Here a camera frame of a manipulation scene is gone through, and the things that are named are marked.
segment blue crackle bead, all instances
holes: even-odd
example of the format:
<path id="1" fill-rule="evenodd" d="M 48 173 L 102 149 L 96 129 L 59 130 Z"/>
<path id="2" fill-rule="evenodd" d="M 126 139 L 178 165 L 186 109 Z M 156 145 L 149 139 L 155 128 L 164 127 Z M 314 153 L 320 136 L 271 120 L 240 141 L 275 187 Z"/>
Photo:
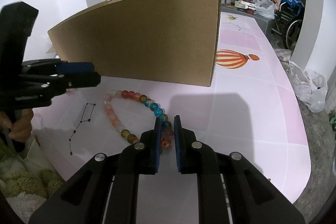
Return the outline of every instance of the blue crackle bead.
<path id="1" fill-rule="evenodd" d="M 159 117 L 161 114 L 163 114 L 163 110 L 161 108 L 158 107 L 154 110 L 155 116 Z"/>
<path id="2" fill-rule="evenodd" d="M 150 105 L 152 104 L 153 100 L 152 99 L 146 99 L 143 104 L 146 106 L 146 107 L 150 107 Z"/>
<path id="3" fill-rule="evenodd" d="M 154 111 L 154 110 L 157 109 L 158 107 L 159 107 L 159 105 L 158 105 L 157 103 L 152 103 L 152 104 L 150 105 L 149 109 L 150 109 L 151 111 Z"/>

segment plastic bag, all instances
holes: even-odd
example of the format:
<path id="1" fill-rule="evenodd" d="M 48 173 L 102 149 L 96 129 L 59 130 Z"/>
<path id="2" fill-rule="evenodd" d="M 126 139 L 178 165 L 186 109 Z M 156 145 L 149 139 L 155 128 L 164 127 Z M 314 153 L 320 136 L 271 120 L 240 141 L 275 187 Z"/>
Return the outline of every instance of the plastic bag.
<path id="1" fill-rule="evenodd" d="M 328 91 L 326 78 L 313 70 L 303 72 L 301 68 L 292 61 L 289 61 L 289 81 L 295 95 L 311 112 L 320 112 L 326 103 Z"/>
<path id="2" fill-rule="evenodd" d="M 274 19 L 274 3 L 270 0 L 257 0 L 254 5 L 255 13 L 266 18 Z"/>

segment hot air balloon print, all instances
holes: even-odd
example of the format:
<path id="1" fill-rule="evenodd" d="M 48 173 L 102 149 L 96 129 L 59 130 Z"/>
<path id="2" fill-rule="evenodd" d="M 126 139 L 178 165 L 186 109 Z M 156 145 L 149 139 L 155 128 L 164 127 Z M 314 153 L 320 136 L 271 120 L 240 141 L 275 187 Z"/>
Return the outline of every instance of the hot air balloon print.
<path id="1" fill-rule="evenodd" d="M 244 66 L 249 59 L 254 61 L 260 60 L 260 58 L 254 54 L 243 55 L 231 50 L 219 50 L 216 53 L 215 61 L 218 65 L 227 69 L 238 69 Z"/>

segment cardboard flap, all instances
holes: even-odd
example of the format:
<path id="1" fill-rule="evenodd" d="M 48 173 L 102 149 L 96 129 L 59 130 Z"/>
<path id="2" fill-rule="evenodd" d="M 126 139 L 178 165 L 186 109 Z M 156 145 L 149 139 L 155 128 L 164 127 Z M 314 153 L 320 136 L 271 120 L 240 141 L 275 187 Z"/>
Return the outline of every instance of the cardboard flap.
<path id="1" fill-rule="evenodd" d="M 101 75 L 210 86 L 220 3 L 105 1 L 48 34 L 62 60 L 92 62 Z"/>

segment white pillar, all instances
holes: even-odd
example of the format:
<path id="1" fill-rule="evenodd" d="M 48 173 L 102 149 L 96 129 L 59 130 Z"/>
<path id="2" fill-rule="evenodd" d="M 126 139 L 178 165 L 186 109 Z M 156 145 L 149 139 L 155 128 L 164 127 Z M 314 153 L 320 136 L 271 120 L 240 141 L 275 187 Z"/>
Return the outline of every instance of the white pillar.
<path id="1" fill-rule="evenodd" d="M 336 66 L 336 0 L 306 0 L 305 15 L 291 61 L 327 80 Z"/>

